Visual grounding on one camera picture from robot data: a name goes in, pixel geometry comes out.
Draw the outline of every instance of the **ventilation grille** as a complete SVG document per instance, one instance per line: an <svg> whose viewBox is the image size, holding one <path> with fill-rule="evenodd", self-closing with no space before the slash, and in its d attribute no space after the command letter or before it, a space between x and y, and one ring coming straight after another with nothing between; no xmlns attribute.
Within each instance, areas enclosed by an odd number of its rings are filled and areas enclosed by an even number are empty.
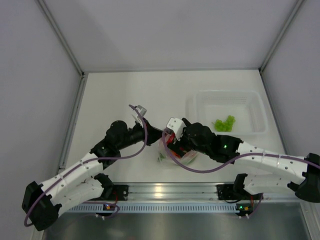
<svg viewBox="0 0 320 240"><path fill-rule="evenodd" d="M119 203L119 213L238 213L236 204L228 203ZM68 213L107 213L102 204L80 204Z"/></svg>

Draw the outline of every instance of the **wall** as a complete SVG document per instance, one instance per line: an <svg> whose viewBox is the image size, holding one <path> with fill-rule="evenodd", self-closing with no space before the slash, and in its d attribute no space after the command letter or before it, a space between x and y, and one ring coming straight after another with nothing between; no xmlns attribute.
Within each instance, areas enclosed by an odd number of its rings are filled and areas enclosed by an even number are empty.
<svg viewBox="0 0 320 240"><path fill-rule="evenodd" d="M264 71L288 152L320 149L320 1L308 0Z"/></svg>
<svg viewBox="0 0 320 240"><path fill-rule="evenodd" d="M24 240L25 188L57 170L80 78L35 1L1 1L0 24L0 233Z"/></svg>
<svg viewBox="0 0 320 240"><path fill-rule="evenodd" d="M257 69L296 0L46 0L85 71Z"/></svg>

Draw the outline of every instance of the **green object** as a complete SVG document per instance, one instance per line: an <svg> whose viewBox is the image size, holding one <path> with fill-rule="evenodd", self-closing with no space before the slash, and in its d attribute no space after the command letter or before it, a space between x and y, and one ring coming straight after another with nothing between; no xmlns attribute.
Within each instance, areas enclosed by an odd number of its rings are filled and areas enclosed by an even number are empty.
<svg viewBox="0 0 320 240"><path fill-rule="evenodd" d="M235 117L229 115L225 122L221 121L220 119L217 119L215 122L212 122L212 124L217 132L231 132L235 122Z"/></svg>

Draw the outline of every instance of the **gray floor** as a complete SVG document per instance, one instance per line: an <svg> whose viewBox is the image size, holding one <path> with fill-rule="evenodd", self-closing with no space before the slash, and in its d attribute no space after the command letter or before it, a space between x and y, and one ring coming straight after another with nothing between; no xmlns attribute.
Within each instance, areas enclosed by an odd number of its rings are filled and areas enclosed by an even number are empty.
<svg viewBox="0 0 320 240"><path fill-rule="evenodd" d="M299 204L265 203L249 220L234 214L119 214L105 221L64 214L44 240L308 240ZM78 219L66 228L68 223Z"/></svg>

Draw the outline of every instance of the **white tabletop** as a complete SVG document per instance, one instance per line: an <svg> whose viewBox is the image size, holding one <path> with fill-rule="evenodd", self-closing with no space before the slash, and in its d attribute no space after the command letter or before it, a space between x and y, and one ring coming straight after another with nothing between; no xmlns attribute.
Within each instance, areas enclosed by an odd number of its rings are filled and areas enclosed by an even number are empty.
<svg viewBox="0 0 320 240"><path fill-rule="evenodd" d="M258 70L90 73L66 166L80 160L101 141L112 122L123 120L128 127L133 127L135 123L129 104L144 106L147 109L145 118L159 129L165 128L170 117L186 117L190 122L195 122L194 95L199 90L258 92L266 110L268 132L237 137L266 150L284 153ZM121 155L131 155L141 146L142 143L137 143L123 149ZM199 174L178 166L163 167L157 162L157 157L158 143L155 143L135 158L118 160L105 173L115 183L233 182L239 173L255 173L253 169L229 165L215 173ZM200 154L189 167L207 170L219 165Z"/></svg>

